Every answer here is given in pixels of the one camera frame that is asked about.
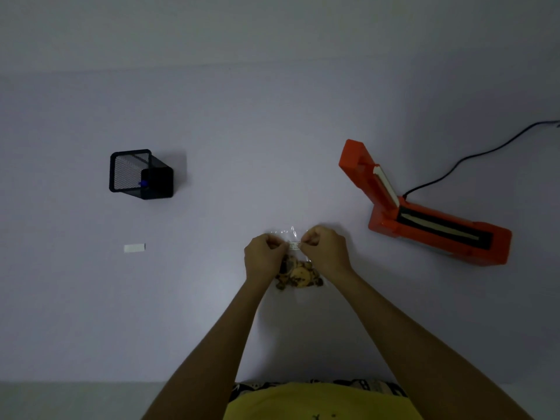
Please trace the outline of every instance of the black power cable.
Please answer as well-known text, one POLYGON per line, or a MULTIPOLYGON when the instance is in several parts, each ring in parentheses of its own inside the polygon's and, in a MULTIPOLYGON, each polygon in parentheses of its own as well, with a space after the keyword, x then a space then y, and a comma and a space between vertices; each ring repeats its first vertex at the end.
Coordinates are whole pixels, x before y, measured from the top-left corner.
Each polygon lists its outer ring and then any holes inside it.
POLYGON ((501 146, 496 147, 495 149, 492 150, 488 150, 487 152, 482 152, 482 153, 477 153, 476 155, 470 155, 470 156, 465 156, 463 159, 460 159, 453 168, 451 168, 451 170, 445 174, 444 176, 442 176, 441 178, 438 178, 437 180, 433 180, 429 183, 426 184, 422 184, 421 186, 415 187, 412 190, 408 190, 405 194, 402 195, 402 198, 404 200, 407 199, 407 196, 412 193, 413 191, 416 190, 420 190, 423 187, 427 187, 430 186, 432 184, 435 183, 439 183, 441 180, 443 180, 445 177, 447 177, 449 174, 451 174, 455 168, 457 168, 459 166, 459 164, 462 161, 466 161, 467 159, 472 159, 478 156, 482 156, 482 155, 487 155, 489 153, 495 152, 496 150, 500 150, 502 147, 506 147, 508 144, 510 144, 513 140, 515 140, 517 137, 521 136, 522 134, 526 133, 527 131, 529 131, 532 127, 537 126, 537 125, 552 125, 552 124, 560 124, 560 120, 558 121, 540 121, 540 122, 535 122, 534 124, 529 125, 528 127, 526 127, 523 131, 521 131, 520 133, 516 134, 514 137, 510 138, 508 141, 506 141, 505 143, 503 143, 501 146))

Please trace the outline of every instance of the clear plastic bag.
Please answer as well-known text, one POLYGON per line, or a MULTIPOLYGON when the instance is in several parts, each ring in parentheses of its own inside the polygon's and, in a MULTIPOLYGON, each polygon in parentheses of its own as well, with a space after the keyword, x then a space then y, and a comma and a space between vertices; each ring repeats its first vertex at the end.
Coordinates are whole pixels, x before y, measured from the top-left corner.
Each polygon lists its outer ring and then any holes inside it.
POLYGON ((288 253, 284 257, 280 271, 276 275, 277 289, 284 290, 287 286, 305 288, 322 286, 324 284, 319 272, 313 267, 311 260, 298 248, 298 244, 305 234, 304 230, 289 227, 284 230, 269 231, 269 234, 276 235, 290 243, 288 253))

